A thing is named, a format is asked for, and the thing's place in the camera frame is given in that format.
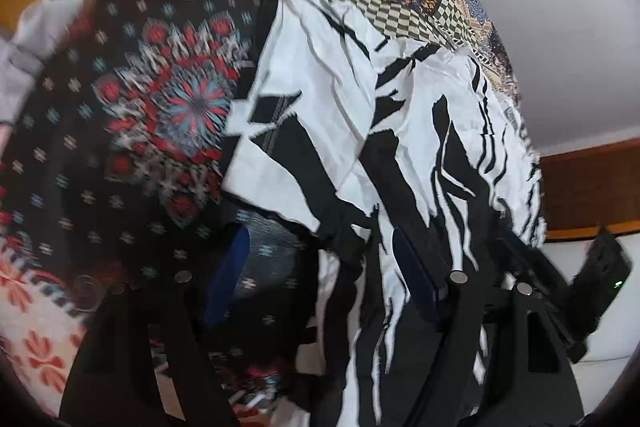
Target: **clothing pile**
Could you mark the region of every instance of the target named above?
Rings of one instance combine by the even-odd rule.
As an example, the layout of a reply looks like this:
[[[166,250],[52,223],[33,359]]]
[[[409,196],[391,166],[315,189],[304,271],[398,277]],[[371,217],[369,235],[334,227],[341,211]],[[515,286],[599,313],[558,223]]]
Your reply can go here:
[[[449,8],[437,23],[446,0],[396,1],[93,0],[75,20],[0,171],[2,349],[43,409],[113,282],[191,270],[212,295],[198,343],[243,423],[404,422],[440,336],[398,230],[443,282],[489,269],[495,216],[530,245],[545,223],[510,68]]]

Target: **silver bolt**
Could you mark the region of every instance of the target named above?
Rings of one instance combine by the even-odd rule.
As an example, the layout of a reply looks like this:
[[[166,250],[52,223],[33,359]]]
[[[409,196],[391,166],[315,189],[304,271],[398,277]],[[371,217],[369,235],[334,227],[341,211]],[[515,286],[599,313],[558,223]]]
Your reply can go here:
[[[124,282],[115,282],[111,285],[111,293],[114,295],[122,295],[127,290],[127,285]]]
[[[531,295],[533,293],[533,288],[526,282],[519,282],[516,285],[516,290],[518,290],[518,292],[522,293],[523,295]]]
[[[469,277],[467,277],[466,273],[464,273],[463,271],[453,270],[449,274],[449,279],[451,279],[451,282],[454,282],[456,284],[464,284],[469,280]]]
[[[180,270],[174,275],[174,280],[178,284],[184,284],[191,280],[191,272],[189,270]]]

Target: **white wall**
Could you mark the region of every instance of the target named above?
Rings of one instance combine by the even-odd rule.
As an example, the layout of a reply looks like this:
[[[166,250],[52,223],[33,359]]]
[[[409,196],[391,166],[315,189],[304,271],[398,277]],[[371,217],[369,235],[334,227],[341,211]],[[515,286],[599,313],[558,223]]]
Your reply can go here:
[[[640,234],[619,237],[634,267],[606,311],[598,330],[588,338],[587,355],[573,366],[585,413],[607,394],[640,342]],[[584,263],[591,241],[545,243],[542,250],[562,275],[571,280]]]
[[[605,133],[616,141],[640,123],[640,0],[481,1],[535,147],[564,152]]]

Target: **black and white garment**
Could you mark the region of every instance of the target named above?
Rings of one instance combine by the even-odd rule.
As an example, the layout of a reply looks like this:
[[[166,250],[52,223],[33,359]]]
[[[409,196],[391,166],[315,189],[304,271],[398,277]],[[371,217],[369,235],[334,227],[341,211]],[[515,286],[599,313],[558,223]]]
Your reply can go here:
[[[265,0],[261,17],[270,31],[253,84],[232,102],[222,189],[321,245],[318,334],[296,361],[318,377],[315,399],[289,396],[272,425],[401,425],[438,336],[418,318],[394,229],[441,281],[482,272],[498,212],[526,243],[543,236],[538,158],[470,52],[386,38],[348,3]]]

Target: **brown wooden panel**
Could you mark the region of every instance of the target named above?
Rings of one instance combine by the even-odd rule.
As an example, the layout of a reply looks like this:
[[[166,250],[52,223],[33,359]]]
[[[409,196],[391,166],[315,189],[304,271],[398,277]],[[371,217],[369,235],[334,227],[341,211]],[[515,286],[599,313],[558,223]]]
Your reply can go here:
[[[640,220],[640,139],[541,160],[549,230]]]

